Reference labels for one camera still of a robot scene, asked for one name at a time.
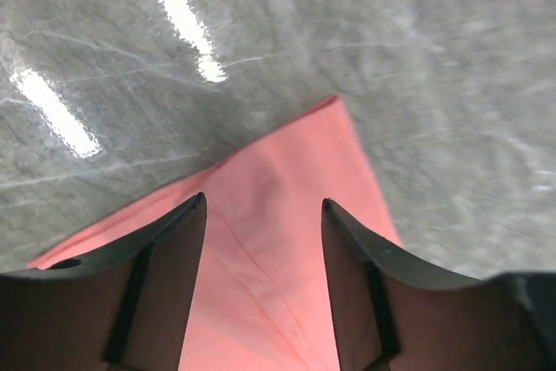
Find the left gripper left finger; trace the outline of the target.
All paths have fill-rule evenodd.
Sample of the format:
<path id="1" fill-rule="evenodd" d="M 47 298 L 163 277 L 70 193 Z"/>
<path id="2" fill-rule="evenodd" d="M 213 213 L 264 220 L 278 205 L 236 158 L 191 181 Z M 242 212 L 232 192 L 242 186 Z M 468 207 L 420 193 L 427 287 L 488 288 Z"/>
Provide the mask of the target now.
<path id="1" fill-rule="evenodd" d="M 3 274 L 2 369 L 177 369 L 206 218 L 198 194 L 100 248 Z"/>

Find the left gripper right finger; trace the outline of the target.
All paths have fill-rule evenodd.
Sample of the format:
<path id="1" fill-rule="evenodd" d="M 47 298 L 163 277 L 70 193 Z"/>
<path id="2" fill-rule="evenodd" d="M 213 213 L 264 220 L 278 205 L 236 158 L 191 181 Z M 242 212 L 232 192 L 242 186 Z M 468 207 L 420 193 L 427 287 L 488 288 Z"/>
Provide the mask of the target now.
<path id="1" fill-rule="evenodd" d="M 330 199 L 321 238 L 341 369 L 554 369 L 554 273 L 461 275 L 367 229 Z"/>

